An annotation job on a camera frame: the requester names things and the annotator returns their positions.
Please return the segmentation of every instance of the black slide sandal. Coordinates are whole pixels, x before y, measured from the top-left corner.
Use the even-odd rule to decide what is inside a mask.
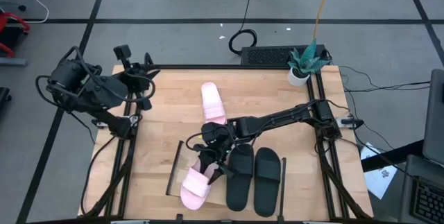
[[[232,211],[242,211],[247,205],[255,158],[250,144],[239,144],[238,148],[231,151],[228,160],[228,168],[234,175],[227,178],[226,200],[227,207]]]
[[[255,211],[262,217],[275,213],[280,183],[280,160],[270,148],[260,148],[255,159]]]

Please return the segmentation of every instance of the wooden tabletop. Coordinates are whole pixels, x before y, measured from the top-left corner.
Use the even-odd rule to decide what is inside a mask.
[[[115,66],[114,73],[122,71]],[[260,117],[306,103],[307,87],[294,87],[287,82],[285,70],[227,70],[227,69],[164,69],[154,79],[156,92],[151,99],[153,109],[142,112],[139,123],[135,158],[128,190],[125,218],[175,219],[183,214],[188,220],[264,220],[249,206],[242,212],[232,212],[224,205],[224,198],[209,198],[202,208],[192,211],[185,208],[179,197],[166,196],[165,192],[179,140],[200,132],[204,123],[200,86],[208,81],[216,84],[227,118]],[[327,66],[322,69],[325,95],[340,106],[347,107],[339,69]],[[316,96],[316,78],[314,91]],[[335,117],[347,115],[347,110],[330,105]],[[123,104],[110,110],[122,115]],[[351,130],[341,129],[344,139],[355,142]],[[108,130],[99,130],[94,153],[110,138]],[[286,221],[326,221],[327,205],[318,155],[314,151],[314,129],[306,123],[295,123],[264,132],[255,143],[272,148],[281,158],[287,159],[284,218]],[[96,159],[89,178],[85,208],[90,209],[110,183],[110,175],[117,141],[111,143]],[[355,145],[336,141],[344,186],[369,215],[373,215],[364,175]],[[198,153],[181,154],[179,169],[197,158]],[[332,185],[336,215],[341,211],[337,192]],[[177,181],[171,194],[177,194]],[[114,213],[117,212],[120,188],[117,189]]]

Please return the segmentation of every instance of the yellow cable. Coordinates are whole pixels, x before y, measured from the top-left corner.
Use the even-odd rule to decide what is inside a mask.
[[[317,31],[318,31],[319,16],[320,16],[321,13],[322,13],[322,9],[323,9],[323,7],[324,7],[325,1],[326,1],[326,0],[322,0],[322,2],[321,2],[321,6],[319,6],[318,15],[316,16],[316,23],[315,23],[315,25],[314,25],[313,40],[316,39],[316,33],[317,33]]]

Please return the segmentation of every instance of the gray floor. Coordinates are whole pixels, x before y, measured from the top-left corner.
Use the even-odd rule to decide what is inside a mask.
[[[25,18],[42,18],[45,11],[33,0],[19,1]],[[95,0],[41,0],[50,9],[50,19],[88,19]],[[313,19],[321,0],[251,0],[249,18]],[[444,19],[442,0],[420,0],[430,19]],[[102,0],[98,19],[193,19],[242,18],[246,0]],[[420,19],[413,0],[327,0],[325,19]],[[49,74],[69,47],[79,45],[86,24],[32,25],[29,36],[17,50],[26,58],[26,68],[0,67],[0,86],[12,90],[14,100],[1,113],[0,124],[0,216],[2,223],[15,222],[56,109],[38,95],[34,79]],[[117,60],[112,48],[129,44],[133,61],[142,61],[148,51],[158,64],[239,64],[228,50],[228,40],[239,24],[95,24],[85,49],[85,59],[100,64],[109,74]],[[444,40],[444,26],[434,25]],[[258,46],[308,44],[312,24],[246,24],[255,29]],[[234,47],[250,44],[240,37]],[[318,42],[325,44],[335,64],[366,72],[377,85],[429,80],[442,62],[422,24],[321,24]],[[342,68],[349,89],[370,87],[366,78]],[[427,90],[354,94],[357,114],[394,147],[422,139],[427,109]],[[359,129],[363,141],[388,148],[374,133]],[[87,131],[64,115],[42,183],[28,221],[73,218],[92,144]],[[402,184],[397,173],[383,203],[374,200],[378,216],[396,217],[394,207]]]

